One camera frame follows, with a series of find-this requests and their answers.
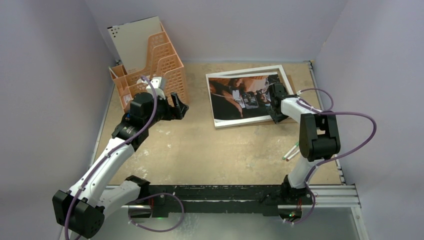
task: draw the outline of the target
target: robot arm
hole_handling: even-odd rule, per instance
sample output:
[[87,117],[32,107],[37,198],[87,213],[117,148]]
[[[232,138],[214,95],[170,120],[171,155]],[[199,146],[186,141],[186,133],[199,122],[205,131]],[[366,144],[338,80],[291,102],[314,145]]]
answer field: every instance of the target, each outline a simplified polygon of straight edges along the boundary
[[299,105],[300,97],[288,95],[282,83],[272,85],[269,92],[271,107],[268,112],[274,122],[278,123],[291,117],[300,124],[301,157],[283,182],[283,188],[287,194],[292,195],[299,193],[298,190],[305,190],[306,182],[310,180],[307,179],[308,174],[314,166],[339,153],[340,138],[337,120],[334,115],[320,115],[312,111],[312,108],[307,109]]
[[[154,77],[151,84],[157,95],[157,105],[154,119],[148,127],[160,120],[182,119],[188,110],[188,106],[179,100],[176,93],[171,94],[174,107],[168,104],[162,90],[165,83],[161,77]],[[105,218],[122,205],[138,199],[143,193],[144,186],[148,182],[135,176],[128,177],[124,183],[112,191],[104,193],[104,190],[121,165],[137,151],[142,142],[149,136],[148,128],[136,136],[137,132],[147,124],[154,109],[153,91],[150,86],[146,90],[147,92],[138,93],[134,96],[130,103],[129,112],[122,116],[121,123],[116,126],[105,150],[84,176],[67,192],[58,190],[54,195],[53,208],[58,224],[65,225],[67,212],[70,209],[71,202],[74,201],[75,204],[72,207],[72,214],[69,219],[69,229],[89,239],[100,230]],[[115,148],[118,149],[109,155],[109,152]],[[87,181],[90,175],[91,177],[82,189],[83,182]],[[80,194],[77,199],[74,199],[78,191],[80,191]]]

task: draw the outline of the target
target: white wall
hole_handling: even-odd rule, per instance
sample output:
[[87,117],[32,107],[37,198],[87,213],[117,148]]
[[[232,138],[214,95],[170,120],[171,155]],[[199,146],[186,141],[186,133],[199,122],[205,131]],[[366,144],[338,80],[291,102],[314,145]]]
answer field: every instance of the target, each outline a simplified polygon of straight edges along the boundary
[[186,61],[315,59],[347,0],[86,0],[107,27],[159,16]]
[[[373,240],[424,236],[423,12],[422,0],[350,0],[314,66],[335,110],[377,121],[370,144],[341,160]],[[365,120],[337,119],[342,152],[371,131]]]
[[114,58],[84,0],[2,0],[0,22],[0,239],[56,239],[52,197],[87,170]]

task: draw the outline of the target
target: white marker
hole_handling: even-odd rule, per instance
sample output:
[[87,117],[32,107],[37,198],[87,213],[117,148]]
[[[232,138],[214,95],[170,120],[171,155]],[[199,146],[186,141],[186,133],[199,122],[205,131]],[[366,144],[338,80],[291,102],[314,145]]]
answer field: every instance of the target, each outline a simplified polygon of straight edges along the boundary
[[289,155],[297,148],[299,147],[299,142],[296,142],[296,144],[282,157],[283,160],[287,161],[287,158]]
[[285,160],[288,162],[291,159],[293,159],[296,155],[298,155],[301,151],[298,149],[297,151],[295,151],[291,156],[289,156],[288,158],[286,158]]

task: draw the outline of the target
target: wooden board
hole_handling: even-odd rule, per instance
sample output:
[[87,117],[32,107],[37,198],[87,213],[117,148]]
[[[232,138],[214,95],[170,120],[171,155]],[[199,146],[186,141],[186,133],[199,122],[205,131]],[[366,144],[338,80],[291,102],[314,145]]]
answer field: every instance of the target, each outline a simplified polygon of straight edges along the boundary
[[[130,176],[153,184],[280,184],[296,165],[282,156],[299,140],[297,123],[244,125],[215,129],[205,74],[278,65],[280,63],[184,63],[189,111],[183,120],[160,121],[149,137],[113,177],[119,185]],[[314,86],[308,65],[283,64],[296,90]],[[302,94],[319,107],[314,91]],[[115,91],[107,112],[98,148],[105,149],[122,109]],[[321,166],[313,184],[340,184],[335,163]]]

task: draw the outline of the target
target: printed photo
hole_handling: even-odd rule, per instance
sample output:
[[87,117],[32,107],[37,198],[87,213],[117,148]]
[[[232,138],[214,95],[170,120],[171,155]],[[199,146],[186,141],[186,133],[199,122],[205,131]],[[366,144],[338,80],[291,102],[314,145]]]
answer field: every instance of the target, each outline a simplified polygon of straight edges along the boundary
[[215,120],[229,121],[268,116],[269,86],[279,83],[279,75],[263,73],[209,77],[209,94]]

